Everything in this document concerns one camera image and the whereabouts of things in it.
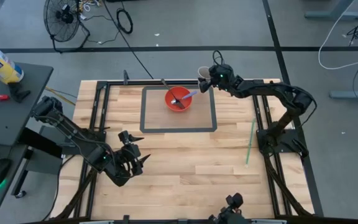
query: white cable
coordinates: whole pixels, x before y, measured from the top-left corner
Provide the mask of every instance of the white cable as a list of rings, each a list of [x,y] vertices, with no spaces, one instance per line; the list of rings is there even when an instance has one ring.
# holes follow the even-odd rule
[[[91,6],[94,6],[95,5],[95,3],[92,3],[92,2],[89,2],[89,1],[87,1],[87,2],[84,2],[83,3],[83,8],[84,8],[84,10],[86,11],[86,12],[90,12],[91,11]]]
[[[321,63],[321,60],[320,60],[320,54],[321,54],[321,49],[323,48],[324,44],[326,44],[329,36],[331,35],[331,33],[333,32],[336,24],[341,20],[342,16],[345,14],[345,12],[353,5],[354,1],[345,9],[345,11],[342,12],[341,16],[339,16],[338,20],[334,23],[333,25],[333,28],[331,28],[331,30],[329,31],[328,35],[327,35],[327,38],[326,40],[323,42],[322,46],[320,47],[320,49],[318,50],[318,63],[325,69],[328,69],[328,70],[337,70],[337,69],[340,69],[340,68],[346,68],[346,67],[349,67],[349,66],[352,66],[352,65],[357,65],[358,62],[354,62],[354,63],[351,63],[349,65],[343,65],[343,66],[340,66],[340,67],[325,67],[322,63]]]

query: electric fan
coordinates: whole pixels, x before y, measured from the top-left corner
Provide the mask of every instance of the electric fan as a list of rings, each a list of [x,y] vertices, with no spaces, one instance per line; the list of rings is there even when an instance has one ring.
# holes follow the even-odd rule
[[[44,24],[52,39],[53,49],[56,49],[55,41],[66,42],[71,40],[77,33],[78,26],[82,26],[87,32],[82,44],[73,50],[66,52],[75,52],[82,48],[90,36],[89,30],[80,22],[79,0],[46,0],[44,6]]]

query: desk leg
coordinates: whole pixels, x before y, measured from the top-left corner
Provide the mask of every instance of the desk leg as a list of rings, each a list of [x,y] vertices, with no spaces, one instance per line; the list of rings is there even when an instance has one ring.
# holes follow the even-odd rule
[[[305,13],[307,19],[330,19],[337,20],[339,16],[352,4],[353,0],[340,0],[332,11],[308,11]],[[343,21],[358,20],[358,12],[345,12],[341,18]]]
[[[21,188],[23,186],[25,178],[27,177],[27,173],[29,173],[29,171],[27,170],[27,165],[29,164],[31,155],[32,155],[31,150],[27,150],[25,152],[24,158],[26,158],[26,162],[22,168],[22,171],[20,172],[19,177],[17,178],[15,186],[12,189],[11,195],[15,196],[16,198],[21,198],[25,195],[25,191],[21,192]]]

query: gray floor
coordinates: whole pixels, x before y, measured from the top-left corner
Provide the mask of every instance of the gray floor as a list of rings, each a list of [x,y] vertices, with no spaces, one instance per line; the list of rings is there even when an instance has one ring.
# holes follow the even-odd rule
[[[320,46],[333,21],[310,21],[307,10],[329,9],[336,1],[269,0],[280,45]],[[115,15],[119,3],[108,3]],[[146,0],[125,2],[134,20],[134,33],[127,36],[136,47],[247,45],[273,46],[262,1],[258,0]],[[0,10],[0,48],[51,48],[42,19],[43,1],[6,0]],[[358,1],[351,7],[358,11]],[[104,8],[85,14],[106,15]],[[112,39],[116,28],[103,18],[85,22],[91,39]],[[343,37],[357,22],[340,22],[327,46],[346,46]],[[59,47],[76,47],[83,33]],[[122,37],[103,46],[125,47]],[[210,66],[212,52],[139,52],[137,55],[155,78],[193,78],[200,66]],[[225,61],[244,78],[281,78],[275,52],[223,51]],[[50,88],[76,94],[81,80],[119,79],[126,69],[131,78],[148,78],[131,53],[8,54],[16,62],[49,65],[55,68]],[[357,67],[325,70],[317,52],[284,52],[290,81],[308,90],[318,102],[318,110],[305,127],[306,143],[327,217],[358,218],[358,105],[354,101],[332,100],[329,90],[350,90]],[[358,61],[358,52],[323,52],[326,66]],[[67,116],[74,107],[64,104]],[[40,124],[29,121],[34,130]],[[56,178],[30,174],[24,184],[25,198],[7,195],[0,209],[0,223],[38,221],[52,204]]]

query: wooden table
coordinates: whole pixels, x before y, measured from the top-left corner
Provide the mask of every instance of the wooden table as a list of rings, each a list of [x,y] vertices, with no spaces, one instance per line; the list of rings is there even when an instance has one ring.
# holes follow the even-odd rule
[[[81,82],[73,121],[82,128],[90,125],[96,82]],[[137,144],[143,156],[151,156],[145,163],[144,173],[123,187],[115,186],[105,173],[98,175],[92,219],[122,220],[123,215],[130,215],[135,220],[207,219],[227,206],[225,198],[236,192],[244,199],[243,216],[273,218],[265,164],[255,135],[246,167],[250,130],[255,117],[252,98],[237,99],[225,91],[214,89],[218,124],[215,132],[144,134],[139,130],[143,87],[111,87],[105,125],[110,129],[107,129],[106,142],[113,149],[119,149],[122,144],[117,134],[128,130],[136,137],[145,138]],[[285,108],[273,96],[268,97],[268,102],[272,119],[276,121],[284,114]],[[99,124],[101,105],[99,103],[96,124]],[[313,213],[300,157],[295,153],[280,155],[288,188],[302,206]],[[62,169],[52,217],[62,211],[77,190],[81,164],[82,157],[76,156]],[[276,186],[283,214],[283,200],[278,189]],[[84,202],[82,214],[85,214]]]

